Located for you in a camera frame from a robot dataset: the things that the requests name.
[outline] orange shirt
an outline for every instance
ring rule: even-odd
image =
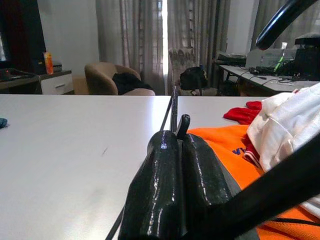
[[[247,125],[235,125],[220,128],[197,128],[188,131],[190,134],[202,137],[210,145],[241,189],[263,174],[261,169],[243,158],[246,146],[242,140],[247,129]],[[271,220],[257,228],[261,240],[320,240],[320,220],[303,208],[297,206],[282,213],[278,218],[286,219],[286,222]]]

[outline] white table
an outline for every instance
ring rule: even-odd
[[[104,240],[169,99],[0,95],[0,239]],[[233,125],[223,114],[252,100],[179,97],[178,115]]]
[[[248,72],[248,69],[240,68],[238,66],[219,65],[219,67],[231,73],[232,75],[242,78],[256,85],[257,87],[269,90],[274,94],[281,92],[293,92],[295,89],[299,90],[320,83],[320,81],[294,81],[290,83],[280,83],[278,80],[281,78],[279,77],[271,75],[261,76],[266,78],[266,80],[264,80]]]

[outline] wall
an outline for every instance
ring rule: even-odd
[[[259,0],[231,0],[227,33],[227,52],[247,54],[258,11]]]
[[[96,4],[93,0],[38,0],[46,50],[73,75],[99,61]]]

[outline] black handle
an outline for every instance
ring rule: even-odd
[[[261,50],[268,49],[279,35],[316,1],[317,0],[288,0],[264,27],[256,39],[256,46]]]

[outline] table surface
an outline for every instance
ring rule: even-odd
[[[0,239],[104,240],[169,99],[0,95]],[[261,99],[181,96],[178,115],[234,125],[225,112]]]
[[[320,83],[320,81],[294,81],[290,83],[280,83],[278,80],[281,78],[276,76],[261,76],[265,77],[266,80],[261,79],[257,76],[254,76],[250,72],[248,72],[248,69],[241,68],[238,66],[229,66],[229,65],[219,65],[222,69],[226,70],[227,72],[232,73],[233,75],[236,75],[237,77],[241,77],[255,85],[263,86],[266,89],[270,89],[276,93],[280,92],[293,92],[296,89],[302,89],[311,87],[315,84]]]

